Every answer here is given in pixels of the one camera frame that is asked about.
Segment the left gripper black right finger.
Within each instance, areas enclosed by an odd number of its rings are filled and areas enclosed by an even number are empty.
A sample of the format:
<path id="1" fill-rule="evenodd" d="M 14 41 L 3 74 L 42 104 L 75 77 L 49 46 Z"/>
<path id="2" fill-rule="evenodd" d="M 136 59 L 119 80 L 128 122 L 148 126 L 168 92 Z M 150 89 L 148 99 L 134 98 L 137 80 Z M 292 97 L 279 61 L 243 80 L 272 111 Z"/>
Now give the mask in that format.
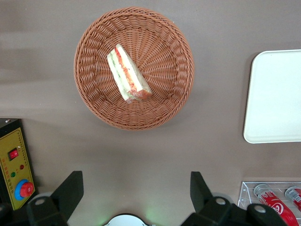
<path id="1" fill-rule="evenodd" d="M 221 196 L 213 196 L 200 172 L 190 174 L 190 198 L 195 209 L 183 226 L 285 226 L 269 206 L 250 204 L 246 210 Z"/>

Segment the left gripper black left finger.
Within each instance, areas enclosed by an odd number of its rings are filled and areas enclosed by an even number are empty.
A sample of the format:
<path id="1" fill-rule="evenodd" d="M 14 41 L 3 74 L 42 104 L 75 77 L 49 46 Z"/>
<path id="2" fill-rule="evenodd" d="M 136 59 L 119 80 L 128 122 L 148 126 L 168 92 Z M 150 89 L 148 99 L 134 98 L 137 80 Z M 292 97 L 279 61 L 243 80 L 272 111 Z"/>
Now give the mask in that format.
<path id="1" fill-rule="evenodd" d="M 66 226 L 84 194 L 83 173 L 73 171 L 51 194 L 33 197 L 18 210 L 0 205 L 1 226 Z"/>

